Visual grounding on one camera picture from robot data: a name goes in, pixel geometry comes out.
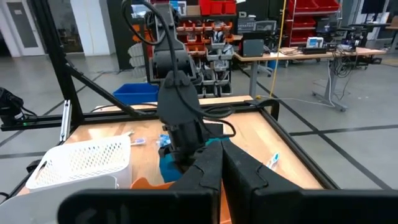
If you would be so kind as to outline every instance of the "workbench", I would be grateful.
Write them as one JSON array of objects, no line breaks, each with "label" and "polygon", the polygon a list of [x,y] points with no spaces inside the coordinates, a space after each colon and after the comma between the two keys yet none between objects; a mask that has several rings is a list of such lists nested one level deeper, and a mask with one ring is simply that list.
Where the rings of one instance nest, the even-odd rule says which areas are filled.
[{"label": "workbench", "polygon": [[[209,98],[200,99],[200,103],[201,105],[213,105],[246,100],[252,100],[252,98],[250,96]],[[134,106],[134,108],[143,109],[151,108],[151,106]],[[109,107],[96,112],[116,110],[118,110],[117,107]],[[231,141],[263,164],[266,164],[275,153],[279,152],[280,159],[275,171],[282,177],[305,189],[333,188],[331,186],[335,185],[269,113],[261,114],[254,111],[235,113],[225,120],[232,123],[237,130],[237,134],[231,138]],[[133,181],[145,177],[152,185],[163,184],[164,180],[159,170],[159,147],[156,141],[160,134],[167,133],[162,130],[162,123],[158,119],[82,125],[77,127],[65,144],[117,136],[131,130],[134,131],[132,140],[134,138],[146,139],[145,145],[131,147]],[[230,128],[224,126],[224,133],[231,133]],[[24,187],[18,194],[27,193],[29,191]]]},{"label": "workbench", "polygon": [[398,39],[397,39],[398,16],[394,16],[394,18],[392,18],[391,25],[386,27],[386,29],[394,31],[394,34],[393,34],[393,37],[392,37],[392,41],[391,41],[391,48],[390,48],[389,52],[390,53],[396,53],[397,52],[397,48],[398,48]]},{"label": "workbench", "polygon": [[[283,54],[281,52],[296,52],[297,48],[295,47],[282,47],[279,52],[279,60],[305,60],[305,59],[315,59],[315,58],[333,58],[333,53],[328,52],[326,54],[312,54],[312,55],[304,55],[302,53],[294,53],[294,54]],[[348,53],[346,52],[344,56],[367,56],[367,55],[380,55],[385,54],[386,52],[383,50],[373,50],[357,47],[356,52]],[[276,60],[277,53],[271,54],[263,54],[262,57],[242,57],[238,53],[234,54],[234,57],[238,59],[240,62],[250,62],[251,63],[251,74],[250,74],[250,87],[249,87],[249,95],[253,98],[256,97],[256,85],[257,85],[257,72],[258,72],[258,62]],[[340,102],[332,100],[332,96],[335,92],[336,88],[337,76],[334,74],[333,69],[330,70],[330,79],[328,79],[328,84],[326,86],[325,94],[319,94],[317,92],[312,92],[314,96],[322,100],[325,104],[335,107],[340,111],[345,111],[348,107],[341,104]]]}]

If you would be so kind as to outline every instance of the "white wall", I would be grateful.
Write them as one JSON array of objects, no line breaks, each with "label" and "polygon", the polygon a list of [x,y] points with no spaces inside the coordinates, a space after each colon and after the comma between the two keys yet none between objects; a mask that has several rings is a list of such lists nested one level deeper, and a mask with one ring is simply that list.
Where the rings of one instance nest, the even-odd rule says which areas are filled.
[{"label": "white wall", "polygon": [[114,46],[108,42],[100,0],[71,0],[71,4],[85,55],[112,54]]},{"label": "white wall", "polygon": [[14,38],[10,25],[7,22],[7,19],[4,14],[4,8],[2,4],[2,0],[0,0],[0,31],[2,33],[2,36],[4,37],[4,40],[7,44],[8,50],[10,51],[10,54],[12,57],[20,57],[21,53],[19,52],[18,45],[16,43],[16,39]]}]

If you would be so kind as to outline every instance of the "blue bin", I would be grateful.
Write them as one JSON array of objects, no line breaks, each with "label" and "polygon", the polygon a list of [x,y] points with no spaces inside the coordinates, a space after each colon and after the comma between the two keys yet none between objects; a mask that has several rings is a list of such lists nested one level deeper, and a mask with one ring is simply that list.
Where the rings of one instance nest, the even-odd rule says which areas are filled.
[{"label": "blue bin", "polygon": [[268,61],[268,65],[269,68],[275,69],[276,68],[276,60],[270,60]]},{"label": "blue bin", "polygon": [[114,97],[127,105],[157,102],[159,87],[149,83],[124,84],[113,92]]}]

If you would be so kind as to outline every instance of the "yellow cable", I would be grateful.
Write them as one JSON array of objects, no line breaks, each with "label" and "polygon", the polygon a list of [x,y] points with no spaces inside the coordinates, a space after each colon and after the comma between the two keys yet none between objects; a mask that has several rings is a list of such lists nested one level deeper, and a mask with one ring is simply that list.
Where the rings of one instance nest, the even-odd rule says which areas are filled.
[{"label": "yellow cable", "polygon": [[286,10],[286,0],[284,1],[284,9],[282,11],[282,21],[281,21],[281,25],[280,25],[278,52],[277,52],[277,55],[276,55],[274,78],[272,79],[271,92],[269,93],[269,97],[270,98],[272,98],[272,93],[274,92],[274,87],[275,87],[275,82],[276,82],[276,72],[278,71],[279,50],[280,50],[280,45],[282,43],[282,36],[283,36],[284,23],[285,23],[285,10]]}]

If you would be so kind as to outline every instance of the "desk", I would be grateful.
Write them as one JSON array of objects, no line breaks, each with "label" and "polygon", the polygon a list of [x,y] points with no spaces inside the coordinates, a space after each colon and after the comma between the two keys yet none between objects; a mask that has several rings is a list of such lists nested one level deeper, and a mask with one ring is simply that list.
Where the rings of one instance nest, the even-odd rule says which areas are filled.
[{"label": "desk", "polygon": [[389,26],[386,27],[386,29],[393,30],[394,31],[394,36],[392,37],[391,41],[391,48],[389,53],[396,53],[398,50],[398,39],[397,39],[397,32],[398,32],[398,25],[397,26]]},{"label": "desk", "polygon": [[[291,52],[296,50],[297,48],[290,47],[282,47],[280,49],[281,52]],[[365,56],[365,55],[380,55],[385,54],[386,52],[383,50],[373,50],[373,49],[365,49],[361,47],[356,48],[356,52],[346,53],[345,56]],[[251,64],[251,75],[250,75],[250,87],[249,87],[249,95],[253,98],[256,96],[256,85],[257,85],[257,71],[258,71],[258,62],[268,61],[268,60],[276,60],[277,54],[264,54],[262,57],[242,57],[239,54],[235,53],[234,57],[237,58],[241,62],[252,62]],[[328,52],[326,54],[313,54],[313,55],[304,55],[304,54],[294,54],[294,55],[284,55],[279,53],[279,60],[303,60],[303,59],[315,59],[315,58],[333,58],[333,54]],[[345,111],[348,107],[342,105],[340,102],[331,101],[329,102],[329,95],[332,98],[333,93],[336,87],[336,75],[333,73],[333,69],[331,70],[331,78],[328,79],[327,88],[325,90],[325,94],[321,95],[313,91],[313,95],[322,100],[324,103],[334,106],[336,109],[340,111]]]},{"label": "desk", "polygon": [[[251,100],[250,96],[235,96],[227,98],[200,99],[201,104],[229,103],[236,101]],[[134,108],[149,108],[150,106],[134,106]],[[118,110],[118,108],[104,108],[102,111]],[[277,164],[276,172],[289,179],[293,183],[306,189],[322,189],[322,184],[310,172],[307,164],[304,164],[291,150],[291,145],[273,128],[278,125],[275,120],[267,122],[258,112],[232,114],[225,120],[231,122],[237,134],[231,138],[237,146],[244,149],[257,160],[266,164],[274,153],[279,152],[280,160]],[[162,123],[159,120],[133,121],[109,124],[92,124],[79,126],[76,131],[67,139],[65,144],[99,139],[104,137],[116,136],[134,130],[132,139],[146,138],[144,146],[131,147],[132,152],[132,179],[145,177],[150,184],[163,184],[163,178],[159,170],[159,147],[156,141],[160,134],[166,134],[162,130]],[[231,133],[230,128],[224,126],[225,133]],[[19,195],[29,193],[27,188],[23,188]]]}]

